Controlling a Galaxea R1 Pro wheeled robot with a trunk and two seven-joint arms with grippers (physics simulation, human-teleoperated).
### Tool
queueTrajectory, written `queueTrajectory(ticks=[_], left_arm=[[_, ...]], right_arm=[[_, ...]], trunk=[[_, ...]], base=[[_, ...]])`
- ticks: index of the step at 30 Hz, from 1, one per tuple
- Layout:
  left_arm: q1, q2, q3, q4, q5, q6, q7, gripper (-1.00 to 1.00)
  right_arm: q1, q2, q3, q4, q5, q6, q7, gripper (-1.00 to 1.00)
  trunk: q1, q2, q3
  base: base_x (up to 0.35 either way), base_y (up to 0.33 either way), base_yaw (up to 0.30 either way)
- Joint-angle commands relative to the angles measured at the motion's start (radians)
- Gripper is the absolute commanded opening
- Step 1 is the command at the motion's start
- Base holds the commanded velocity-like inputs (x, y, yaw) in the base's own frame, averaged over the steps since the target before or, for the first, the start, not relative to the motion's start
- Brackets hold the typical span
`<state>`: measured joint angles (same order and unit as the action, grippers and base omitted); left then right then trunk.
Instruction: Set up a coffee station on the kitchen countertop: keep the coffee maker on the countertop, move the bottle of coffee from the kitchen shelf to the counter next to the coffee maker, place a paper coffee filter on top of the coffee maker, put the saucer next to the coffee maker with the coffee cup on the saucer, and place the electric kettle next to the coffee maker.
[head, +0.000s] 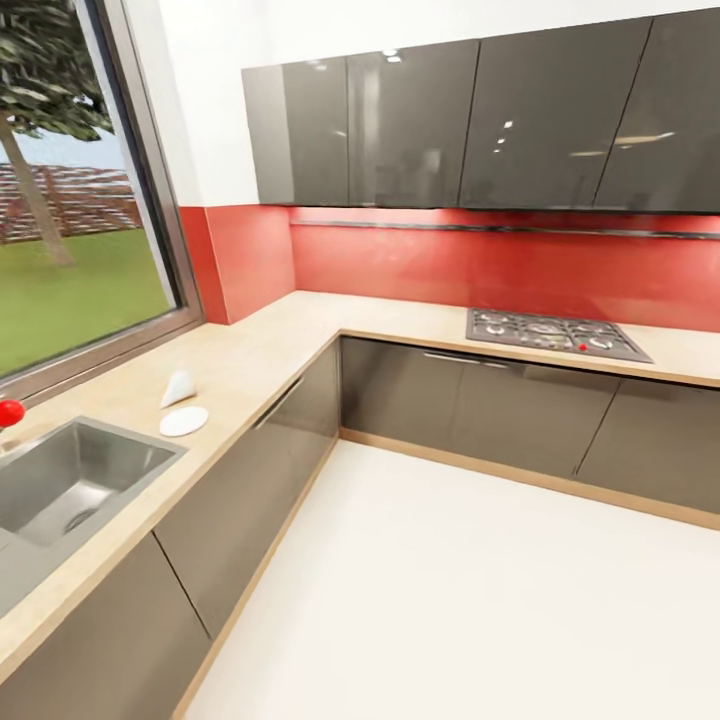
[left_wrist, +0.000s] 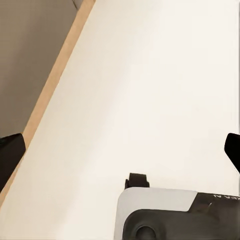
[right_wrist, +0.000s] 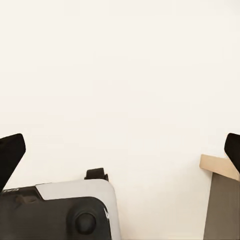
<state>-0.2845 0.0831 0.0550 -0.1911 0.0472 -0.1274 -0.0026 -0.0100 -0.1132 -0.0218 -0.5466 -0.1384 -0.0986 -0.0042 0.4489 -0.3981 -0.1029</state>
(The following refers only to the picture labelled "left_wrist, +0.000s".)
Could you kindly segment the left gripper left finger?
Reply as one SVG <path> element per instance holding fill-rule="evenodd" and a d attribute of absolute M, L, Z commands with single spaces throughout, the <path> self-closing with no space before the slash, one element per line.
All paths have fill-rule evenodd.
<path fill-rule="evenodd" d="M 0 138 L 0 193 L 26 153 L 23 134 Z"/>

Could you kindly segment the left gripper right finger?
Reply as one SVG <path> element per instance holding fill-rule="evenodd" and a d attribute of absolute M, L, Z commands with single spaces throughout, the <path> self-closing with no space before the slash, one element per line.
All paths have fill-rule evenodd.
<path fill-rule="evenodd" d="M 240 135 L 229 133 L 225 141 L 224 151 L 240 173 Z"/>

